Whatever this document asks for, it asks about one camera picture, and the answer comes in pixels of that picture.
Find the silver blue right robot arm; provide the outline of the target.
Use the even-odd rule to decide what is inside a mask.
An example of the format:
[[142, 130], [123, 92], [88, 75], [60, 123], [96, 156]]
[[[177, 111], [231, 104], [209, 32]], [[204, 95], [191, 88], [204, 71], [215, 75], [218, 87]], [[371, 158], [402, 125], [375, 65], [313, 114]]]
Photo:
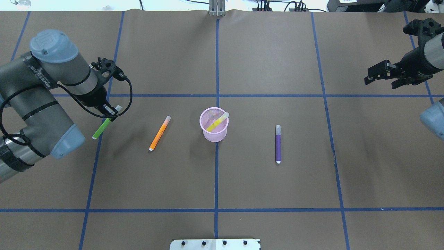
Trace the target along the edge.
[[361, 44], [367, 49], [365, 56], [370, 56], [367, 63], [368, 74], [365, 85], [382, 80], [390, 83], [394, 93], [368, 95], [369, 98], [394, 99], [400, 108], [400, 101], [430, 101], [430, 106], [420, 111], [416, 119], [435, 138], [443, 140], [443, 29], [436, 31], [423, 28], [420, 31], [409, 31], [412, 40], [407, 47], [407, 40], [397, 39], [394, 34], [376, 33], [376, 38], [367, 35]]

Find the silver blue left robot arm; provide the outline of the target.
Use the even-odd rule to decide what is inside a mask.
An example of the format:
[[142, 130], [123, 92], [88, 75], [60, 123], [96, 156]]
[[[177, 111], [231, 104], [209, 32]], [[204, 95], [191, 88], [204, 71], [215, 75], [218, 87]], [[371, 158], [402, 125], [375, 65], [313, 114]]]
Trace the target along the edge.
[[114, 120], [124, 114], [109, 104], [104, 87], [111, 78], [129, 82], [114, 61], [103, 58], [88, 64], [59, 30], [41, 31], [29, 47], [0, 70], [1, 111], [12, 107], [26, 124], [17, 133], [8, 133], [1, 124], [1, 182], [47, 156], [60, 159], [84, 144], [84, 135], [52, 89], [62, 88], [84, 110], [98, 110], [98, 118]]

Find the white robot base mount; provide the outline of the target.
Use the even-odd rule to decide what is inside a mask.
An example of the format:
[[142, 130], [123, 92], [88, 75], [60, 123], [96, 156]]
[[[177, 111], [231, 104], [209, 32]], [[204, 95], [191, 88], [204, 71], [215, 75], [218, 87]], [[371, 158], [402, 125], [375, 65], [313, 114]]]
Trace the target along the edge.
[[170, 250], [260, 250], [259, 239], [177, 239]]

